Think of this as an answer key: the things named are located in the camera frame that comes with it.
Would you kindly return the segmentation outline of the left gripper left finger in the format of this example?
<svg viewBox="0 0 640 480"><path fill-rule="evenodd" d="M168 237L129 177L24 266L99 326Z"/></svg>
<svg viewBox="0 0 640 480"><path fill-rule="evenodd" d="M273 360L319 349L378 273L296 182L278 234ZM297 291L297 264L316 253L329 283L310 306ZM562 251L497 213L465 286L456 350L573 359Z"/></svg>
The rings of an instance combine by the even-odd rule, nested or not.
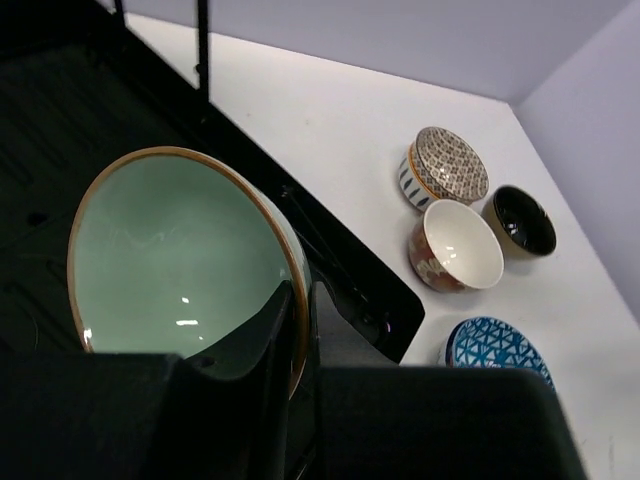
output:
<svg viewBox="0 0 640 480"><path fill-rule="evenodd" d="M280 479L293 288L205 353L5 354L5 479Z"/></svg>

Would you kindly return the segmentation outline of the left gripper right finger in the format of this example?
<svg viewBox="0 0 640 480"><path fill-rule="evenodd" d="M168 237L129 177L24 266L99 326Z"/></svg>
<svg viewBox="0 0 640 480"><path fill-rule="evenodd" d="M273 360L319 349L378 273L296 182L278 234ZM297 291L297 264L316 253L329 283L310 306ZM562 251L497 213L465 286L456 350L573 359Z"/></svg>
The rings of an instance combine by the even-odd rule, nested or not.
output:
<svg viewBox="0 0 640 480"><path fill-rule="evenodd" d="M405 367L310 294L321 479L582 479L556 394L518 369Z"/></svg>

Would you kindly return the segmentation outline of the green celadon bowl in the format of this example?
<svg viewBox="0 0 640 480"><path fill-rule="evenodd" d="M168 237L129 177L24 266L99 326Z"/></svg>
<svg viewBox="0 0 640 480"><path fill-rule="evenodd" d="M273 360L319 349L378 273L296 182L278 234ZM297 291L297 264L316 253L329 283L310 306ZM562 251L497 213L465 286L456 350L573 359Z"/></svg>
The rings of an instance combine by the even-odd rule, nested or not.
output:
<svg viewBox="0 0 640 480"><path fill-rule="evenodd" d="M211 156L157 146L111 163L77 208L66 272L86 351L186 358L238 329L289 282L297 342L289 385L300 382L309 261L281 210Z"/></svg>

